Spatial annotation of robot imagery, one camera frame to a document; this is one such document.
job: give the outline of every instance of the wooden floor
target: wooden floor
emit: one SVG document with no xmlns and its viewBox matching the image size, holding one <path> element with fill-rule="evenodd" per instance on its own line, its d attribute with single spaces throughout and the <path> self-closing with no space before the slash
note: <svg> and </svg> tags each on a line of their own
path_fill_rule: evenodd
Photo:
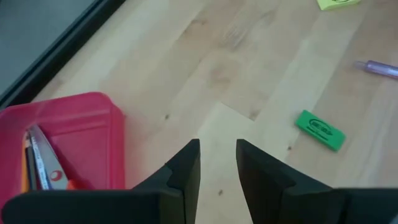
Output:
<svg viewBox="0 0 398 224">
<path fill-rule="evenodd" d="M 126 114 L 133 187 L 200 138 L 197 223 L 251 222 L 235 142 L 245 138 L 334 187 L 398 186 L 398 1 L 330 12 L 316 0 L 132 0 L 36 100 L 102 91 Z M 347 138 L 338 153 L 299 131 L 312 111 Z"/>
</svg>

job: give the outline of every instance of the green eraser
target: green eraser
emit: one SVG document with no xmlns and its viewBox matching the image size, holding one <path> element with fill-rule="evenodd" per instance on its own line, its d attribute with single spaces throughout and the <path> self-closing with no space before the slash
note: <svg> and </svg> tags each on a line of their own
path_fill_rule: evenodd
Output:
<svg viewBox="0 0 398 224">
<path fill-rule="evenodd" d="M 321 10 L 325 11 L 357 4 L 360 1 L 361 0 L 318 0 L 318 3 Z"/>
<path fill-rule="evenodd" d="M 303 110 L 300 117 L 296 120 L 296 125 L 309 133 L 322 143 L 337 152 L 343 145 L 346 136 L 324 120 L 317 118 L 307 110 Z"/>
</svg>

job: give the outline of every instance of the pink container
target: pink container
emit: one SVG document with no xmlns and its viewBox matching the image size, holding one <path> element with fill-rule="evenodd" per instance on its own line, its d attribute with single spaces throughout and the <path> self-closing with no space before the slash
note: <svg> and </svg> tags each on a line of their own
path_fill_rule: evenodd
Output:
<svg viewBox="0 0 398 224">
<path fill-rule="evenodd" d="M 0 208 L 21 193 L 22 137 L 39 124 L 69 179 L 84 189 L 124 189 L 124 116 L 102 93 L 0 112 Z"/>
</svg>

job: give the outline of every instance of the light wood surface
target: light wood surface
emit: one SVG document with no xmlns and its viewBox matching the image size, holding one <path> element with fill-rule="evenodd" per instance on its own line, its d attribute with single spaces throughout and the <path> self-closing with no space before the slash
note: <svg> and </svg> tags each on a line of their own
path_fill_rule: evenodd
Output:
<svg viewBox="0 0 398 224">
<path fill-rule="evenodd" d="M 127 1 L 37 100 L 102 91 L 126 115 L 133 187 L 201 141 L 197 223 L 250 223 L 235 142 L 245 138 L 334 187 L 398 186 L 398 1 L 322 12 L 316 0 Z M 347 136 L 338 153 L 299 131 L 312 111 Z"/>
</svg>

